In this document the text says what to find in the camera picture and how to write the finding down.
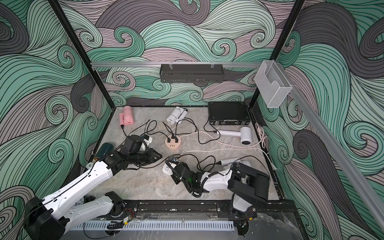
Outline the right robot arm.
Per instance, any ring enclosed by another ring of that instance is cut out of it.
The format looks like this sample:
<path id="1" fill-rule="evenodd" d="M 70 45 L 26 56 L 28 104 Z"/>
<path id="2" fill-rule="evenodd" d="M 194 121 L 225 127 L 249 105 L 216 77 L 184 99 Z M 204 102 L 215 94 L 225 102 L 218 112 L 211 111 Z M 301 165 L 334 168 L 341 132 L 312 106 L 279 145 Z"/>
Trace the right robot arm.
<path id="1" fill-rule="evenodd" d="M 182 183 L 195 198 L 203 193 L 229 190 L 233 193 L 232 209 L 241 213 L 268 203 L 269 175 L 250 167 L 246 161 L 235 160 L 220 172 L 193 172 L 186 163 L 176 160 L 167 160 L 166 166 L 175 184 Z"/>

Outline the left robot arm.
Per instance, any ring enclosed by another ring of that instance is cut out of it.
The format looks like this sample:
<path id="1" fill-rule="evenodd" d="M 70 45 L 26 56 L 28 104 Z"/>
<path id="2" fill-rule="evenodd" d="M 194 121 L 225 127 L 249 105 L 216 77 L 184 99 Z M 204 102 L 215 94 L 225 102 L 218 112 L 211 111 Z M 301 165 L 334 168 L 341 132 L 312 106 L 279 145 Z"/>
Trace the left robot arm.
<path id="1" fill-rule="evenodd" d="M 159 161 L 163 156 L 151 148 L 148 135 L 127 136 L 123 145 L 104 154 L 82 175 L 42 199 L 34 197 L 25 205 L 24 230 L 33 240 L 59 240 L 65 233 L 96 217 L 121 217 L 124 200 L 111 191 L 88 203 L 76 203 L 99 184 L 129 165 L 141 167 Z"/>

